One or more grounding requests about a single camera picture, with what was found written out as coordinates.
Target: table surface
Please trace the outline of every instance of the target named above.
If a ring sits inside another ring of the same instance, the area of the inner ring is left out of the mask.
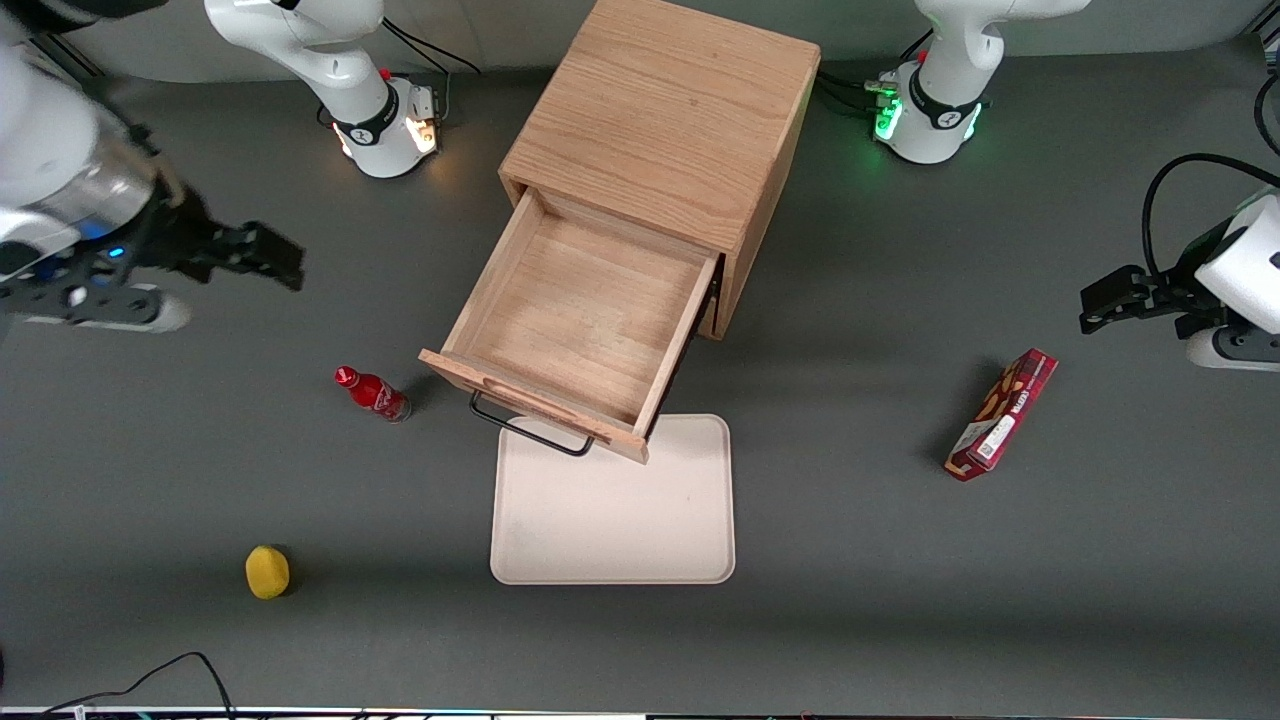
[[[1194,368],[1169,319],[1075,319],[1139,260],[1161,164],[1276,165],[1263,77],[1256,41],[1011,59],[936,168],[815,100],[732,332],[694,342],[666,406],[732,428],[737,570],[639,588],[489,575],[495,430],[416,360],[511,214],[495,169],[545,73],[457,82],[442,154],[393,181],[357,174],[302,83],[131,85],[218,217],[306,245],[307,284],[160,275],[196,309],[179,333],[9,332],[5,702],[201,650],[246,706],[1274,716],[1277,378]],[[1165,261],[1253,190],[1179,170]],[[943,455],[1030,346],[1057,374],[1001,466],[955,482]],[[339,364],[419,411],[362,414]],[[259,543],[291,550],[296,594],[248,593]],[[129,701],[216,694],[189,666]]]

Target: black metal handle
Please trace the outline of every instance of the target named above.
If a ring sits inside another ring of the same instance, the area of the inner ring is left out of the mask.
[[[477,391],[475,391],[475,392],[471,393],[471,411],[475,413],[475,415],[477,418],[480,418],[481,420],[486,420],[489,423],[493,423],[494,425],[498,425],[499,428],[511,430],[511,432],[516,433],[517,436],[526,437],[526,438],[529,438],[529,439],[531,439],[531,441],[534,441],[536,443],[545,445],[547,447],[549,447],[552,450],[558,450],[558,451],[563,452],[564,455],[568,455],[570,457],[581,457],[581,456],[586,455],[586,452],[589,450],[591,450],[591,445],[595,443],[595,438],[593,438],[591,436],[586,436],[586,445],[584,445],[581,448],[573,450],[572,447],[564,447],[563,445],[561,445],[561,443],[558,443],[558,442],[556,442],[553,439],[547,439],[543,436],[534,434],[534,433],[531,433],[531,432],[529,432],[529,430],[526,430],[524,428],[517,428],[516,425],[512,425],[511,423],[508,423],[507,420],[503,420],[502,418],[498,418],[495,415],[490,415],[490,414],[485,413],[484,410],[481,410],[480,407],[476,406],[476,402],[479,402],[479,401],[480,401],[480,391],[477,389]]]

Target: red box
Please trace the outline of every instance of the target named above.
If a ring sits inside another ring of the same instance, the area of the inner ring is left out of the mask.
[[[996,387],[982,401],[978,416],[965,428],[951,456],[942,466],[957,480],[968,482],[995,469],[1009,447],[1009,438],[1027,418],[1044,383],[1057,368],[1057,360],[1028,350],[1001,373]]]

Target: wooden cabinet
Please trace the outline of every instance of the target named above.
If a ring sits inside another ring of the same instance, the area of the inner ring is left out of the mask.
[[[502,163],[507,231],[421,360],[646,461],[689,338],[722,338],[742,295],[817,67],[809,42],[599,0]]]

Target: green light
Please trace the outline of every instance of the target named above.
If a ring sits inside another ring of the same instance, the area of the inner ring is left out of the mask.
[[[973,109],[973,117],[969,118],[969,129],[964,131],[965,140],[973,137],[973,131],[978,126],[978,115],[980,114],[982,114],[982,102],[978,102],[978,106]]]
[[[893,137],[893,131],[897,128],[897,119],[901,117],[902,101],[895,97],[887,108],[881,110],[879,117],[876,118],[876,135],[886,141]]]

